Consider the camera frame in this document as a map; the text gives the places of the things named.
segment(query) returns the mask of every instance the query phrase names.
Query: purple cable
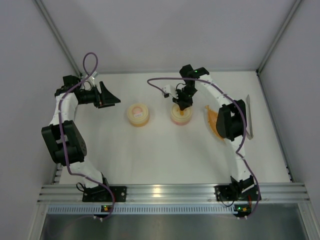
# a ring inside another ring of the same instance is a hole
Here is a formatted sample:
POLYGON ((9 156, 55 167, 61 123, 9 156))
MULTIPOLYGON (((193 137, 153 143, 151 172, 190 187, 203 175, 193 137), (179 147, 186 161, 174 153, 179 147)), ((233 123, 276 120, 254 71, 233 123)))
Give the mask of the purple cable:
POLYGON ((62 116, 61 116, 61 107, 62 107, 62 102, 63 100, 65 99, 65 97, 71 93, 75 88, 77 88, 78 86, 80 86, 81 84, 83 84, 86 80, 88 80, 88 78, 91 77, 91 75, 96 71, 97 69, 97 66, 98 66, 98 56, 94 53, 94 52, 88 52, 84 58, 83 58, 83 66, 85 66, 85 61, 86 61, 86 58, 87 56, 89 55, 93 55, 95 57, 95 66, 93 68, 93 70, 90 72, 90 74, 88 74, 87 77, 85 77, 84 79, 82 79, 80 82, 78 82, 76 85, 74 85, 72 88, 70 88, 61 98, 61 100, 59 101, 59 104, 58 104, 58 110, 59 110, 59 128, 60 128, 60 135, 61 135, 61 140, 62 140, 62 145, 63 145, 63 151, 64 151, 64 157, 65 157, 65 165, 66 165, 66 169, 68 170, 68 173, 72 176, 80 176, 80 177, 83 177, 95 184, 98 184, 102 187, 104 187, 110 194, 111 194, 111 197, 112 197, 112 208, 108 214, 108 216, 105 217, 105 219, 108 219, 112 212, 114 211, 114 206, 115 206, 115 196, 114 194, 112 193, 112 191, 110 190, 110 188, 106 185, 104 185, 103 183, 100 183, 96 180, 93 180, 92 178, 84 175, 84 174, 81 174, 81 173, 72 173, 71 172, 71 169, 70 169, 70 163, 69 163, 69 157, 68 157, 68 151, 67 151, 67 143, 66 143, 66 140, 65 140, 65 133, 64 133, 64 129, 63 129, 63 126, 62 126, 62 116))
POLYGON ((241 153, 239 153, 239 151, 241 150, 241 148, 243 147, 243 145, 245 144, 245 140, 246 140, 246 134, 247 134, 247 124, 246 124, 246 118, 245 118, 245 115, 244 113, 242 112, 241 108, 239 107, 239 105, 236 103, 236 101, 234 101, 231 97, 229 97, 226 93, 224 93, 217 85, 215 85, 214 83, 210 82, 210 81, 207 81, 207 80, 203 80, 203 79, 197 79, 197 78, 189 78, 189 77, 155 77, 155 78, 150 78, 148 79, 146 82, 160 90, 162 93, 166 93, 165 91, 163 91, 160 87, 150 83, 151 81, 155 81, 155 80, 187 80, 187 81, 196 81, 196 82, 201 82, 201 83, 205 83, 205 84, 209 84, 211 85, 212 87, 214 87, 215 89, 217 89, 219 91, 219 93, 221 93, 223 96, 225 96, 229 101, 231 101, 235 107, 238 109, 239 113, 240 113, 240 116, 242 118, 242 122, 243 122, 243 138, 242 138, 242 141, 238 147, 238 149, 235 151, 235 153, 240 156, 240 158, 243 160, 246 168, 249 170, 249 172, 251 173, 251 175, 253 176, 253 179, 255 180, 255 183, 256 183, 256 187, 258 189, 258 198, 257 198, 257 201, 256 201, 256 204, 254 206, 254 209, 252 210, 252 212, 250 213, 249 216, 251 216, 251 214, 253 214, 255 211, 256 211, 256 208, 258 206, 258 203, 259 203, 259 199, 261 197, 261 193, 260 193, 260 186, 259 186, 259 183, 258 183, 258 179, 256 177, 256 175, 254 174, 254 172, 251 170, 251 168, 249 167, 249 164, 247 163, 247 160, 245 160, 244 156, 241 155, 241 153))

